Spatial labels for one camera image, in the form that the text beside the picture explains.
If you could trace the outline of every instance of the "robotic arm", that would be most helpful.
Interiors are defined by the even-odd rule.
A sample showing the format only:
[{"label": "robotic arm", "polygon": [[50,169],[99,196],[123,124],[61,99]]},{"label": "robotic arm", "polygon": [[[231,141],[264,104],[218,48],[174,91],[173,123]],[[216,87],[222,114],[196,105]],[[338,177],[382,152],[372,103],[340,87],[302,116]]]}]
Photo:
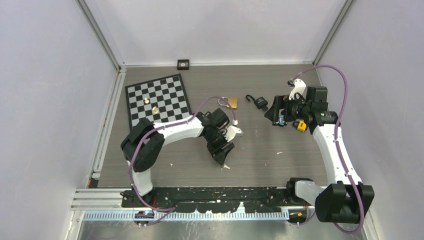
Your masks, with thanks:
[{"label": "robotic arm", "polygon": [[323,188],[311,179],[291,178],[287,182],[288,200],[294,204],[305,200],[315,206],[316,216],[321,222],[358,223],[359,203],[348,175],[353,178],[359,190],[365,214],[374,199],[374,190],[370,185],[363,185],[354,170],[343,142],[342,129],[338,126],[337,141],[349,170],[345,173],[334,136],[338,115],[334,111],[328,111],[327,88],[308,86],[306,97],[303,97],[306,84],[301,79],[287,83],[293,87],[290,95],[275,96],[265,117],[271,120],[272,125],[280,127],[296,119],[304,120],[321,151],[328,181],[328,186]]},{"label": "robotic arm", "polygon": [[183,123],[158,130],[141,146],[132,170],[134,184],[141,196],[153,189],[151,167],[155,164],[163,146],[186,138],[204,137],[207,141],[207,150],[222,166],[227,154],[234,148],[234,143],[230,141],[236,136],[243,135],[242,130],[237,127],[237,121],[233,120],[232,125],[228,126],[230,120],[220,108],[209,114],[199,112],[193,120],[188,121],[191,117],[166,123],[150,122],[147,118],[142,118],[121,143],[124,157],[130,164],[137,145],[147,132],[165,125]]}]

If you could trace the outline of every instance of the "black and white square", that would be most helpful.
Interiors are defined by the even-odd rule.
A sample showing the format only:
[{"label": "black and white square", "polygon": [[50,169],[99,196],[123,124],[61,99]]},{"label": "black and white square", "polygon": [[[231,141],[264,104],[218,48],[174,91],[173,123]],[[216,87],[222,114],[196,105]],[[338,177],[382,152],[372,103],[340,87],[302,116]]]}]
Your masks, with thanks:
[{"label": "black and white square", "polygon": [[[129,127],[133,129],[141,118],[167,123],[192,114],[181,74],[167,76],[125,87]],[[159,113],[154,114],[156,107]]]}]

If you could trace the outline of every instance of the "white wall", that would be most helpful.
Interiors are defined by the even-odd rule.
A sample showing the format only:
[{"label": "white wall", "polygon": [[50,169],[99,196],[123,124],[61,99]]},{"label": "white wall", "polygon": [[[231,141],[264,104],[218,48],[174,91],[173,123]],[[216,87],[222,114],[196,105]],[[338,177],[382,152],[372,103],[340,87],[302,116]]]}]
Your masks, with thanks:
[{"label": "white wall", "polygon": [[127,65],[311,62],[343,0],[89,0]]},{"label": "white wall", "polygon": [[[381,239],[422,239],[424,227],[424,2],[357,1],[320,64],[349,80],[342,120],[350,159],[365,184]],[[343,83],[320,70],[334,110]]]},{"label": "white wall", "polygon": [[116,72],[74,0],[0,3],[0,236],[60,240]]}]

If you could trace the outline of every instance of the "yellow padlock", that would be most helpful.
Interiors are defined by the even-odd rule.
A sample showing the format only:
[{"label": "yellow padlock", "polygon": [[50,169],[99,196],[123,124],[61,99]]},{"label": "yellow padlock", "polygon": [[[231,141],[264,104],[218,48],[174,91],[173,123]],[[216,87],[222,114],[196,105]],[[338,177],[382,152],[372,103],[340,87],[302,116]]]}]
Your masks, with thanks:
[{"label": "yellow padlock", "polygon": [[[230,96],[230,97],[223,97],[223,99],[225,99],[231,105],[231,107],[233,109],[236,109],[237,108],[237,101],[239,100],[237,97]],[[222,104],[221,103],[221,99],[218,99],[218,104],[220,106],[230,108],[230,106],[228,106],[227,104]]]}]

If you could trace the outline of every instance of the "floor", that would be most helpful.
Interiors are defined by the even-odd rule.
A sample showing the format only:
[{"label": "floor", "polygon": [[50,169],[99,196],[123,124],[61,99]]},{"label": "floor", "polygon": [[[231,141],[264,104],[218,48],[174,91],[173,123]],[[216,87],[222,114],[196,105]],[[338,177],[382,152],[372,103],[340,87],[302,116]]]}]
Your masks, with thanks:
[{"label": "floor", "polygon": [[[288,94],[287,81],[312,65],[239,65],[194,66],[177,71],[176,67],[128,68],[124,86],[181,73],[193,112],[210,96],[237,97],[235,110],[244,135],[235,139],[235,148],[221,167],[210,156],[203,138],[184,139],[164,147],[152,167],[152,182],[158,187],[229,187],[285,186],[290,177],[311,178],[318,185],[327,184],[324,162],[318,145],[309,131],[291,126],[272,126],[245,99],[246,94],[264,97],[272,104],[275,95]],[[315,71],[301,77],[307,85],[319,85]],[[223,108],[208,102],[202,111]],[[128,187],[128,164],[120,144],[130,132],[125,88],[122,88],[115,120],[98,182],[99,187]]]}]

